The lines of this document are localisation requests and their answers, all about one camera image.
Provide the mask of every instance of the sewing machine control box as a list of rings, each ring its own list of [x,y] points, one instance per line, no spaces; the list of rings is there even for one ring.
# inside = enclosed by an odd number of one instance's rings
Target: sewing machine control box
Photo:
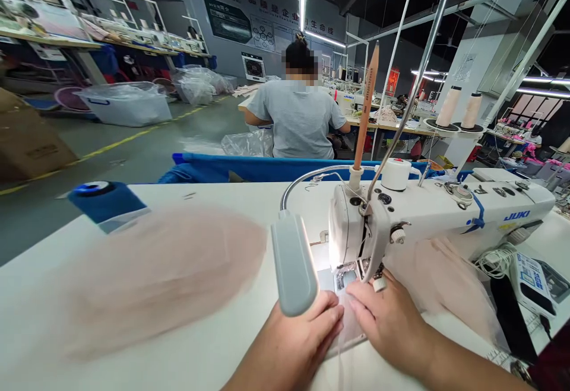
[[[542,266],[536,260],[515,253],[511,263],[511,283],[521,305],[535,314],[554,318],[555,304]]]

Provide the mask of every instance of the gray t-shirt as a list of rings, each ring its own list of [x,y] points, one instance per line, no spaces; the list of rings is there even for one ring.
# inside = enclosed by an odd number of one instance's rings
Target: gray t-shirt
[[[346,118],[331,96],[302,81],[269,81],[248,105],[257,118],[273,121],[273,156],[333,158],[329,125],[340,129]]]

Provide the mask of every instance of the blue fabric bin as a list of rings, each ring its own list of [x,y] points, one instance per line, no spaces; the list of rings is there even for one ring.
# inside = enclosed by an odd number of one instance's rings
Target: blue fabric bin
[[[176,166],[160,178],[159,183],[227,183],[229,171],[249,182],[292,182],[299,176],[321,167],[353,164],[352,160],[311,160],[301,158],[225,157],[193,153],[173,154]],[[363,166],[375,166],[380,161],[362,161]],[[425,171],[427,163],[412,163],[412,167]],[[349,179],[348,170],[337,170],[344,180]],[[428,177],[438,176],[430,170]],[[373,170],[366,170],[363,180],[372,180]],[[415,174],[411,179],[418,179]],[[338,180],[327,176],[323,180]]]

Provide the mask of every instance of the yellow floor line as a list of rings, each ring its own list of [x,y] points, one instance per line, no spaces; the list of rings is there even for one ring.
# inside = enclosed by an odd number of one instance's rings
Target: yellow floor line
[[[222,98],[220,98],[220,99],[214,100],[212,103],[217,103],[217,102],[219,102],[219,101],[222,101],[222,100],[224,100],[226,97],[227,97],[227,96],[224,96],[224,97],[222,97]],[[202,110],[202,109],[204,109],[204,108],[203,108],[203,107],[198,107],[198,108],[196,108],[196,109],[192,109],[190,112],[186,112],[186,113],[184,113],[184,114],[182,114],[182,115],[179,115],[179,116],[176,117],[176,118],[173,118],[172,121],[166,121],[166,122],[157,124],[156,126],[149,127],[149,128],[147,128],[147,129],[145,129],[145,130],[143,130],[143,131],[141,131],[141,132],[138,132],[138,133],[136,133],[136,134],[133,134],[133,136],[129,136],[129,137],[127,137],[127,138],[125,138],[125,139],[123,139],[123,140],[121,140],[121,141],[115,142],[114,144],[107,145],[107,146],[105,146],[105,147],[103,147],[103,148],[101,148],[101,149],[99,149],[99,150],[97,150],[97,151],[90,152],[89,154],[84,155],[84,156],[81,157],[80,159],[78,159],[78,160],[76,160],[76,161],[73,161],[72,163],[67,164],[66,166],[64,166],[64,167],[61,168],[60,170],[50,171],[49,173],[45,173],[45,174],[42,174],[41,176],[34,177],[33,179],[28,179],[28,180],[26,180],[26,182],[25,182],[24,184],[22,184],[22,185],[15,186],[15,187],[9,188],[9,189],[0,190],[0,196],[2,196],[2,195],[7,195],[7,194],[10,194],[10,193],[19,191],[20,189],[24,189],[26,186],[28,186],[28,183],[29,183],[29,182],[34,182],[34,181],[36,181],[36,180],[45,179],[46,177],[49,177],[49,176],[51,176],[51,175],[53,175],[53,174],[57,174],[57,173],[59,173],[60,171],[66,169],[66,168],[68,168],[68,167],[71,167],[71,166],[74,166],[74,165],[76,165],[76,164],[82,163],[83,161],[87,161],[87,160],[89,160],[89,159],[91,159],[91,158],[93,158],[93,157],[96,157],[97,155],[103,154],[104,152],[110,151],[110,150],[113,149],[113,148],[116,148],[116,147],[118,147],[118,146],[121,146],[122,144],[125,144],[125,143],[127,143],[127,142],[133,141],[134,139],[137,139],[137,138],[139,138],[140,136],[144,136],[145,134],[148,134],[148,133],[150,133],[151,131],[154,131],[154,130],[156,130],[157,128],[159,128],[159,127],[161,127],[161,126],[167,125],[167,124],[169,124],[169,123],[171,123],[171,122],[173,122],[173,121],[178,121],[178,120],[181,119],[181,118],[186,118],[187,116],[190,116],[190,115],[192,115],[193,113],[196,113],[196,112],[198,112],[198,111],[200,111],[200,110]]]

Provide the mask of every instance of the hair bun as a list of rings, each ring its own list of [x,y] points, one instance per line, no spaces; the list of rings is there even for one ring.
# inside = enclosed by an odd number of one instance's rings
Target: hair bun
[[[301,42],[305,46],[307,45],[307,40],[305,39],[305,36],[302,33],[297,34],[297,42]]]

